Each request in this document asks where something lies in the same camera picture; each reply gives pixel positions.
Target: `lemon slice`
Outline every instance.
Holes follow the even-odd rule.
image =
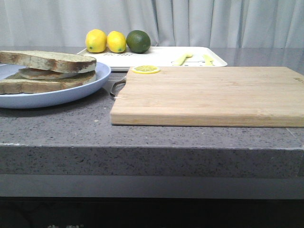
[[[132,71],[138,74],[154,74],[159,72],[160,68],[157,66],[144,65],[144,66],[134,67]]]

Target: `white curtain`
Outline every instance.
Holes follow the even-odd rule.
[[[304,48],[304,0],[0,0],[0,46],[82,47],[92,29],[153,46]]]

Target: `white cutting board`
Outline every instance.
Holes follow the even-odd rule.
[[[172,62],[185,53],[191,53],[193,56],[185,60],[184,67],[206,67],[204,55],[208,55],[213,59],[213,67],[227,65],[223,59],[206,47],[150,47],[143,54],[133,53],[128,48],[123,53],[113,53],[108,49],[102,53],[90,53],[84,49],[78,54],[92,56],[98,62],[110,66],[112,71],[128,71],[130,67],[140,65],[171,67]]]

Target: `lemon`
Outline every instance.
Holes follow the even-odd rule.
[[[133,30],[127,36],[127,45],[132,52],[145,53],[151,46],[151,40],[147,33],[141,30]]]
[[[106,48],[106,33],[100,29],[93,29],[87,33],[85,41],[88,52],[103,52]]]
[[[160,71],[157,66],[143,65],[132,68],[132,71],[138,74],[154,74]]]
[[[107,43],[110,51],[114,53],[121,53],[125,51],[126,41],[123,33],[112,31],[108,34]]]

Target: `yellow lemon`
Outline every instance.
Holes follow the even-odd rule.
[[[123,33],[112,31],[107,36],[107,43],[110,51],[114,53],[124,52],[126,49],[126,40]]]
[[[138,74],[154,74],[160,71],[160,68],[152,65],[143,65],[132,68],[132,71]]]
[[[85,41],[88,52],[103,52],[106,48],[106,33],[100,29],[93,29],[87,33]]]

